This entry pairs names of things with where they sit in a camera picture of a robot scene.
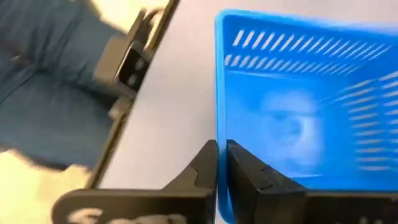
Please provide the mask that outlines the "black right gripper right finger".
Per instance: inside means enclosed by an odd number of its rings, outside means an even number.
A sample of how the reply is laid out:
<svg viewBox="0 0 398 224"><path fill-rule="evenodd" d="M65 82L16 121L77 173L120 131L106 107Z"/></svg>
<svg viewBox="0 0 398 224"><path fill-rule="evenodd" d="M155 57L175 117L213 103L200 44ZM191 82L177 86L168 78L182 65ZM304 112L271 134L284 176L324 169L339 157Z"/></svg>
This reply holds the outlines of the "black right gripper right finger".
<svg viewBox="0 0 398 224"><path fill-rule="evenodd" d="M236 223L397 223L394 192L310 190L234 140L227 142L227 181Z"/></svg>

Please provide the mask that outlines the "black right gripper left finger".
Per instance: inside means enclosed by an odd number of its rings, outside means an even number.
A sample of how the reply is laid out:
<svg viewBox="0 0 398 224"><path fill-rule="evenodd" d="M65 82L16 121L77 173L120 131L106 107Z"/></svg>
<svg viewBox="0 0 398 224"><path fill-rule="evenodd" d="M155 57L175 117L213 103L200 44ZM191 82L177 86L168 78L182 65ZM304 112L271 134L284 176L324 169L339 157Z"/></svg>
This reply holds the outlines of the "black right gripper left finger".
<svg viewBox="0 0 398 224"><path fill-rule="evenodd" d="M209 140L186 168L164 188L80 189L53 206L54 224L213 223L218 146Z"/></svg>

